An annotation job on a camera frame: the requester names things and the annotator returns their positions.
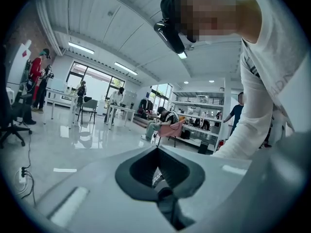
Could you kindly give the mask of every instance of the blue t-shirt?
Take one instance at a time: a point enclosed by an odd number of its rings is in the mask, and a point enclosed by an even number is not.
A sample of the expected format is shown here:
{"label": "blue t-shirt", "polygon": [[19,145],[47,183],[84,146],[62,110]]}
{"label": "blue t-shirt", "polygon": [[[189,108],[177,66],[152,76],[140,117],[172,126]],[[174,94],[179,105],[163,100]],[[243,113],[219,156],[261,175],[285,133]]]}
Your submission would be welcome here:
{"label": "blue t-shirt", "polygon": [[233,117],[234,116],[234,123],[233,123],[233,127],[235,128],[240,120],[241,117],[241,113],[242,113],[242,109],[243,109],[243,105],[236,105],[233,107],[230,115]]}

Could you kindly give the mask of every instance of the ceiling light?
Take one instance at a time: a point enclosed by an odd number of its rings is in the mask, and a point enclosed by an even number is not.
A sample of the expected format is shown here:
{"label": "ceiling light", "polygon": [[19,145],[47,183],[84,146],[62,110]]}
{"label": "ceiling light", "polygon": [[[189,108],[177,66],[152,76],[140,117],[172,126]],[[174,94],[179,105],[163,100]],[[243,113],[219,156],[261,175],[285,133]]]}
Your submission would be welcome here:
{"label": "ceiling light", "polygon": [[128,72],[130,72],[130,73],[132,73],[132,74],[134,74],[134,75],[137,75],[137,74],[138,74],[138,73],[136,73],[136,72],[132,71],[131,69],[128,69],[127,67],[125,67],[125,66],[121,65],[121,64],[120,64],[120,63],[118,63],[118,62],[115,62],[115,65],[116,65],[116,66],[118,66],[118,67],[123,68],[124,70],[127,70]]}
{"label": "ceiling light", "polygon": [[187,55],[186,55],[185,52],[179,53],[178,56],[179,56],[181,59],[186,59],[186,58],[187,58]]}
{"label": "ceiling light", "polygon": [[90,50],[90,49],[81,47],[81,46],[76,45],[76,44],[71,43],[71,42],[68,42],[68,44],[69,44],[69,46],[72,46],[72,47],[74,47],[74,48],[77,48],[77,49],[83,50],[83,51],[85,51],[85,52],[89,52],[89,53],[91,53],[91,54],[94,54],[94,51],[93,51],[93,50]]}

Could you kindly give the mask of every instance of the person in red shirt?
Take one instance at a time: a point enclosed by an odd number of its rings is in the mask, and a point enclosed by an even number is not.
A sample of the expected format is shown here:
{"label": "person in red shirt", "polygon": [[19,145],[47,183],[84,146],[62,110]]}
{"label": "person in red shirt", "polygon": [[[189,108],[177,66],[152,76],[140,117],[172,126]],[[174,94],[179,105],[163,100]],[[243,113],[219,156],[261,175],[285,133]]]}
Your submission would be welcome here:
{"label": "person in red shirt", "polygon": [[35,92],[35,84],[38,80],[39,77],[42,76],[41,72],[41,63],[45,59],[50,59],[50,50],[49,49],[44,49],[41,53],[40,56],[35,58],[35,60],[32,62],[32,66],[29,71],[29,80],[27,83],[27,93],[32,94],[32,96],[27,99],[27,104],[32,103],[34,92]]}

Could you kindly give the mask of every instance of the neck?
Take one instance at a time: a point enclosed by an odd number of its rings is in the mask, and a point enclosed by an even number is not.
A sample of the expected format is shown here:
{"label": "neck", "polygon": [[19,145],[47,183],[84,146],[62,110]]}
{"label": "neck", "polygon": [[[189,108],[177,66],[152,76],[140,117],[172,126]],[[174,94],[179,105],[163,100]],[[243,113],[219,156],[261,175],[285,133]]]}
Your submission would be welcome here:
{"label": "neck", "polygon": [[236,32],[250,43],[256,43],[261,31],[261,10],[256,0],[236,0]]}

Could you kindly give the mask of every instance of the large window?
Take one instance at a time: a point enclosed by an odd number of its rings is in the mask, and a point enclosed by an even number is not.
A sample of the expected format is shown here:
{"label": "large window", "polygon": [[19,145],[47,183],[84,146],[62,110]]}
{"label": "large window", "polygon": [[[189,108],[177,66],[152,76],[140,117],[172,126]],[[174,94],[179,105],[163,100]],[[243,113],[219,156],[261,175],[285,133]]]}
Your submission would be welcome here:
{"label": "large window", "polygon": [[152,86],[149,99],[154,104],[154,113],[157,112],[158,107],[164,107],[168,110],[171,91],[172,87],[167,83]]}
{"label": "large window", "polygon": [[123,80],[74,62],[67,77],[68,88],[75,91],[82,80],[86,82],[86,95],[95,100],[108,100],[112,92],[124,86]]}

